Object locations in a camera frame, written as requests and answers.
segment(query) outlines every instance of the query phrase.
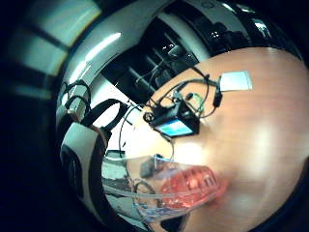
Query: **wire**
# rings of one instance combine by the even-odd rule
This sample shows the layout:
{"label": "wire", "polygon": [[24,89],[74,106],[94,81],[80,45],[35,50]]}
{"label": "wire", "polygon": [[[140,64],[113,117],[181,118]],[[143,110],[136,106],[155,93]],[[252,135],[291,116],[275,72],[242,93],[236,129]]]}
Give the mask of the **wire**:
{"label": "wire", "polygon": [[120,127],[120,131],[119,131],[119,138],[118,138],[118,148],[119,148],[119,154],[122,152],[122,145],[121,145],[121,142],[122,142],[122,132],[123,132],[123,127],[124,127],[124,124],[125,124],[125,121],[126,121],[126,118],[127,116],[137,107],[139,106],[144,106],[145,104],[143,103],[139,103],[139,104],[136,104],[132,109],[130,109],[127,114],[126,114],[126,117],[124,118],[123,120],[123,123]]}
{"label": "wire", "polygon": [[164,138],[169,144],[171,144],[171,147],[172,147],[172,155],[171,155],[171,157],[170,157],[170,161],[173,161],[173,160],[174,160],[174,155],[175,155],[175,146],[174,146],[173,139],[170,138],[169,136],[167,136],[167,135],[164,134],[164,133],[159,132],[159,134],[160,134],[161,137]]}
{"label": "wire", "polygon": [[207,80],[206,80],[206,85],[207,85],[206,94],[205,94],[205,96],[204,96],[204,98],[203,98],[203,100],[202,100],[202,102],[201,102],[201,104],[200,104],[200,106],[198,108],[201,108],[202,106],[204,106],[204,103],[205,103],[206,99],[209,97],[210,85],[209,85],[209,82]]}
{"label": "wire", "polygon": [[204,116],[202,116],[202,117],[199,117],[199,118],[202,119],[202,118],[207,118],[207,117],[211,116],[211,115],[214,113],[214,111],[215,111],[216,108],[217,108],[217,107],[214,107],[210,113],[208,113],[207,115],[204,115]]}

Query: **black cable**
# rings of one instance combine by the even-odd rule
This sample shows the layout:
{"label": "black cable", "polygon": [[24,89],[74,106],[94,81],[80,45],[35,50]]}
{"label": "black cable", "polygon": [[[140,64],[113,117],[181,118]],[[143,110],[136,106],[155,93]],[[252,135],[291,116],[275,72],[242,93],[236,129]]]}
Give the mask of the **black cable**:
{"label": "black cable", "polygon": [[137,108],[138,106],[144,106],[145,104],[143,103],[139,103],[139,104],[136,104],[132,109],[130,109],[128,111],[128,113],[126,114],[126,117],[124,118],[123,120],[123,123],[120,127],[120,131],[119,131],[119,138],[118,138],[118,148],[119,148],[119,154],[122,152],[122,145],[121,145],[121,142],[122,142],[122,132],[123,132],[123,127],[124,127],[124,124],[125,124],[125,121],[126,121],[126,118],[127,116],[135,109]]}
{"label": "black cable", "polygon": [[161,135],[162,138],[164,138],[169,144],[171,144],[172,147],[172,155],[170,157],[170,160],[174,160],[174,155],[175,155],[175,146],[174,146],[174,142],[172,140],[172,138],[170,138],[169,136],[167,136],[164,133],[159,133]]}
{"label": "black cable", "polygon": [[207,117],[211,116],[211,115],[214,113],[214,111],[215,111],[216,108],[217,108],[217,107],[214,107],[210,113],[208,113],[207,115],[204,115],[204,116],[202,116],[202,117],[199,117],[199,119],[207,118]]}

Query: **wooden table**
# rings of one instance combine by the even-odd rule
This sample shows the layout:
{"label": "wooden table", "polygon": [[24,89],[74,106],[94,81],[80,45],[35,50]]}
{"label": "wooden table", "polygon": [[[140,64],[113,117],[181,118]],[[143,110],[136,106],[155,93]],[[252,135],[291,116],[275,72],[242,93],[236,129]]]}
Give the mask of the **wooden table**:
{"label": "wooden table", "polygon": [[[227,192],[191,213],[184,231],[248,231],[286,201],[309,155],[309,72],[290,53],[264,47],[234,50],[197,65],[211,79],[248,71],[253,89],[224,92],[221,106],[201,120],[200,133],[175,139],[175,161],[205,164],[228,180]],[[153,95],[199,77],[182,72]],[[183,93],[202,96],[205,86],[188,84]],[[213,88],[206,111],[211,110]],[[171,155],[171,146],[142,120],[126,139],[128,157]]]}

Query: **white panel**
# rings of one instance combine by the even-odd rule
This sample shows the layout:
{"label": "white panel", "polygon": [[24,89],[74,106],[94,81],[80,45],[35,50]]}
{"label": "white panel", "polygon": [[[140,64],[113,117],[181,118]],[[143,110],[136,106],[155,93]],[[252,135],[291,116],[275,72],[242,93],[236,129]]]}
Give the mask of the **white panel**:
{"label": "white panel", "polygon": [[157,9],[165,6],[169,0],[140,0],[115,12],[100,23],[83,41],[75,52],[65,74],[65,80],[69,80],[74,70],[83,62],[88,52],[107,37],[121,33],[121,37],[103,49],[91,62],[91,68],[85,73],[83,79],[90,84],[98,69],[103,68],[110,57],[116,53],[121,54],[132,46],[138,44],[144,31],[155,17]]}
{"label": "white panel", "polygon": [[63,44],[72,45],[99,14],[97,4],[90,0],[40,0],[27,18]]}
{"label": "white panel", "polygon": [[185,41],[200,62],[211,57],[196,33],[176,15],[160,13],[158,18],[169,25]]}
{"label": "white panel", "polygon": [[222,22],[230,31],[240,31],[248,38],[248,33],[239,19],[222,3],[215,0],[184,0],[200,10],[212,23]]}
{"label": "white panel", "polygon": [[8,56],[31,69],[57,75],[67,52],[20,27],[8,47]]}

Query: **red object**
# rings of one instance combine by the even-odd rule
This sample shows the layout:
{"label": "red object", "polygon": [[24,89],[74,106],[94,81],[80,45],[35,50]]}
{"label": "red object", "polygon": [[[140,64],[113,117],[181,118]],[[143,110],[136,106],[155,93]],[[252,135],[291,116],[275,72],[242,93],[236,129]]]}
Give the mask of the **red object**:
{"label": "red object", "polygon": [[165,206],[182,209],[212,200],[218,189],[219,183],[208,167],[193,166],[169,178],[161,187],[161,193],[177,194],[195,191],[186,195],[162,199]]}

